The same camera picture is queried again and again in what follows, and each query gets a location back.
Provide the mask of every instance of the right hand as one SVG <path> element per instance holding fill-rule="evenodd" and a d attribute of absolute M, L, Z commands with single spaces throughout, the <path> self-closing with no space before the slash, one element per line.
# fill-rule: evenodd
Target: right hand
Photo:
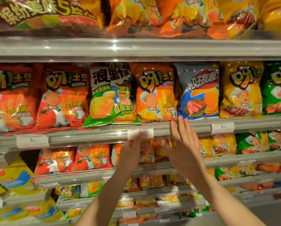
<path fill-rule="evenodd" d="M 176 152 L 164 144 L 172 166 L 191 183 L 200 181 L 207 173 L 205 169 L 200 142 L 190 121 L 182 116 L 178 118 L 178 128 L 174 121 L 171 121 L 172 135 L 175 141 Z"/>

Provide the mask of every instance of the blue chip bag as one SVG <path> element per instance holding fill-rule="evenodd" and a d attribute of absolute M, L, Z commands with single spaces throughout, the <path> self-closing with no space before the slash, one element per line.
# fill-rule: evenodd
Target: blue chip bag
<path fill-rule="evenodd" d="M 189 120 L 219 115 L 219 65 L 174 64 L 181 91 L 179 115 Z"/>

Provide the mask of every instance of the hand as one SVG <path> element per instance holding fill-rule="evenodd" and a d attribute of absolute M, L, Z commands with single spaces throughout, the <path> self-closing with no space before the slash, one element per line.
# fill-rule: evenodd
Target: hand
<path fill-rule="evenodd" d="M 139 132 L 134 141 L 127 141 L 121 145 L 117 169 L 127 175 L 127 179 L 131 178 L 140 158 L 145 156 L 146 152 L 151 151 L 146 142 L 141 142 L 142 138 L 143 132 Z"/>
<path fill-rule="evenodd" d="M 164 144 L 170 162 L 176 170 L 194 185 L 207 173 L 205 169 L 200 142 L 193 127 L 187 118 L 178 118 L 177 130 L 174 121 L 171 121 L 172 135 L 175 141 L 176 152 L 168 145 Z"/>

